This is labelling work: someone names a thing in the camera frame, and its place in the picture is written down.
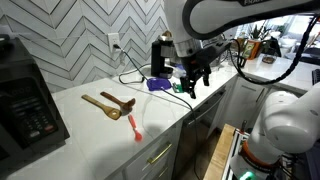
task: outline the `white countertop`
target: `white countertop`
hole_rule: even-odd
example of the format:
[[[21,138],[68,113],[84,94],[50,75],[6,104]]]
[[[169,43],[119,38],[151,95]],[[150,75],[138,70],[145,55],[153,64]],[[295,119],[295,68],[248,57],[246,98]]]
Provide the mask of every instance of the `white countertop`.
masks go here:
[[[274,64],[268,65],[262,63],[260,58],[248,61],[243,71],[257,79],[271,79],[286,70],[289,62],[290,60],[279,58]],[[279,85],[306,91],[312,87],[311,71],[316,68],[320,67],[299,63],[294,73]],[[144,68],[143,72],[150,74],[150,68]],[[209,87],[205,87],[202,80],[198,81],[195,89],[197,99],[191,99],[186,93],[175,95],[195,108],[236,74],[234,67],[223,63],[219,70],[214,70],[210,75]],[[123,81],[140,77],[138,73],[134,73],[123,76]],[[145,83],[124,86],[117,81],[117,77],[113,80],[102,79],[52,94],[71,137],[66,140],[66,145],[5,179],[104,179],[190,112],[180,100],[164,92],[149,92]],[[180,84],[177,78],[170,81]],[[142,142],[134,141],[134,133],[126,115],[113,121],[99,108],[81,99],[83,94],[88,94],[106,105],[118,107],[102,97],[101,91],[122,101],[136,98],[131,114],[143,135]]]

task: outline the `wooden spatula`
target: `wooden spatula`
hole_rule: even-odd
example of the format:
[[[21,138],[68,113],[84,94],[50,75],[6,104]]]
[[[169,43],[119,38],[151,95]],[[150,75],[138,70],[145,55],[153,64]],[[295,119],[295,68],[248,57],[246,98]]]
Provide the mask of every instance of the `wooden spatula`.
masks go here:
[[[88,96],[88,95],[83,95],[81,96],[82,99],[84,100],[87,100],[88,102],[98,106],[99,108],[101,108],[104,113],[111,119],[113,120],[117,120],[119,119],[119,117],[121,116],[121,111],[119,109],[115,109],[115,108],[112,108],[110,106],[106,106],[102,103],[100,103],[99,101],[93,99],[92,97]]]

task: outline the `cabinet door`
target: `cabinet door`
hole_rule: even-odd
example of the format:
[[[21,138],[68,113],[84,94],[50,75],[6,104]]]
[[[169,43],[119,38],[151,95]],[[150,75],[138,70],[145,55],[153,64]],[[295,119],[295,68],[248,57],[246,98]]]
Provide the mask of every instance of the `cabinet door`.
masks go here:
[[[225,105],[219,128],[230,124],[241,128],[242,122],[247,120],[246,128],[252,128],[256,121],[256,112],[259,111],[268,89],[238,78],[230,99]]]

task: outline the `wooden spoon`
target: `wooden spoon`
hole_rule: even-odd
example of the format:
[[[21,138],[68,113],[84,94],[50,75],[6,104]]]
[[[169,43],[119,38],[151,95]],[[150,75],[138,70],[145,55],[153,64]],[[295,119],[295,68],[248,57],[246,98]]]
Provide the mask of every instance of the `wooden spoon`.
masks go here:
[[[115,109],[109,106],[106,106],[102,103],[100,103],[99,101],[93,99],[92,97],[88,96],[88,95],[83,95],[81,96],[82,99],[87,100],[88,102],[96,105],[97,107],[101,108],[104,113],[111,119],[113,120],[117,120],[119,119],[119,117],[121,116],[121,111],[119,109]]]
[[[132,110],[132,106],[136,103],[136,99],[135,98],[132,98],[130,101],[125,103],[125,102],[122,102],[119,99],[115,98],[114,96],[112,96],[109,93],[101,92],[100,94],[101,94],[101,96],[103,96],[103,97],[109,99],[110,101],[118,104],[123,110],[126,110],[126,111],[131,111]]]

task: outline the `purple object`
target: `purple object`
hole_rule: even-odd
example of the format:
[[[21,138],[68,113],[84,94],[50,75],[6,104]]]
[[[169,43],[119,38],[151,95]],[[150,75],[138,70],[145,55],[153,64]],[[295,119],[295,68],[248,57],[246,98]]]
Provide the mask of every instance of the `purple object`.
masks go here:
[[[171,88],[171,83],[168,79],[163,79],[163,78],[150,78],[147,81],[147,85],[149,88],[149,91],[158,91],[170,89]]]

